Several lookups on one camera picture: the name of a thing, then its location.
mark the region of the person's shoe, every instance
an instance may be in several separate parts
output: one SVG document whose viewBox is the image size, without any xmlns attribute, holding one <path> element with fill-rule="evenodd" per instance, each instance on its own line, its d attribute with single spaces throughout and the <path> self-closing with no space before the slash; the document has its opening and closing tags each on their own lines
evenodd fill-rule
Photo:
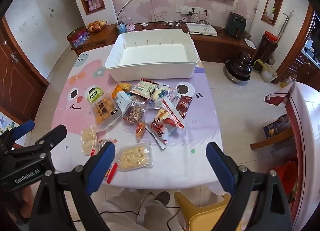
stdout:
<svg viewBox="0 0 320 231">
<path fill-rule="evenodd" d="M 170 194 L 167 191 L 162 191 L 157 197 L 155 197 L 155 200 L 158 200 L 167 206 L 170 201 Z"/>
</svg>

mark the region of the white pants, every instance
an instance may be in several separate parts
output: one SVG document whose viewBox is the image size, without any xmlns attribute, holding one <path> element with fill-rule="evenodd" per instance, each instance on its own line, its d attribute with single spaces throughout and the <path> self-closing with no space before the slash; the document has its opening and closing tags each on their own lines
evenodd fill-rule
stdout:
<svg viewBox="0 0 320 231">
<path fill-rule="evenodd" d="M 142 194 L 140 191 L 124 189 L 119 195 L 105 201 L 102 204 L 102 210 L 112 212 L 131 210 L 138 213 L 141 200 Z M 122 214 L 103 213 L 101 216 L 111 231 L 169 231 L 167 221 L 173 215 L 160 201 L 149 201 L 145 210 L 144 221 L 141 225 L 137 224 L 138 216 L 132 212 Z M 76 222 L 75 226 L 77 230 L 85 230 L 80 222 Z M 169 226 L 172 231 L 183 231 L 176 217 L 169 221 Z"/>
</svg>

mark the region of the dark ceramic pot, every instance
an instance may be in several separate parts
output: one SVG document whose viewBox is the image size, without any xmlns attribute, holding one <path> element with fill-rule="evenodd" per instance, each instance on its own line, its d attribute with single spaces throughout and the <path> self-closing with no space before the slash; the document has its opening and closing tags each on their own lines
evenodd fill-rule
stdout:
<svg viewBox="0 0 320 231">
<path fill-rule="evenodd" d="M 240 77 L 248 77 L 252 72 L 253 61 L 248 53 L 237 53 L 231 59 L 231 70 Z"/>
</svg>

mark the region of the pink dumbbell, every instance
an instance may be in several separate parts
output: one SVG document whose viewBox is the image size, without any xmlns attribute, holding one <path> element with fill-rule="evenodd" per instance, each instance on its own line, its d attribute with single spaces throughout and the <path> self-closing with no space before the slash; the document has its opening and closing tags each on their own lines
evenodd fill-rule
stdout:
<svg viewBox="0 0 320 231">
<path fill-rule="evenodd" d="M 100 4 L 100 1 L 99 0 L 95 0 L 96 1 L 96 8 L 98 9 L 98 8 L 101 8 L 102 7 L 102 5 Z"/>
<path fill-rule="evenodd" d="M 89 11 L 93 11 L 93 10 L 96 9 L 96 8 L 94 7 L 94 5 L 92 5 L 92 0 L 85 0 L 85 1 L 87 1 L 88 4 L 89 4 Z"/>
</svg>

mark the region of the wall outlet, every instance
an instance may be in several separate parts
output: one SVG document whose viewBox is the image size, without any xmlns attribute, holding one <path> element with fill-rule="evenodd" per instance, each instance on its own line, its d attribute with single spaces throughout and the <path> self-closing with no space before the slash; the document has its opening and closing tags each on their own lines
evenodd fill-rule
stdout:
<svg viewBox="0 0 320 231">
<path fill-rule="evenodd" d="M 195 9 L 194 13 L 195 14 L 203 14 L 203 8 L 197 8 L 197 7 L 190 7 L 190 10 Z"/>
<path fill-rule="evenodd" d="M 181 10 L 182 10 L 182 6 L 176 6 L 176 12 L 181 13 Z"/>
<path fill-rule="evenodd" d="M 182 11 L 192 11 L 190 7 L 183 6 Z"/>
</svg>

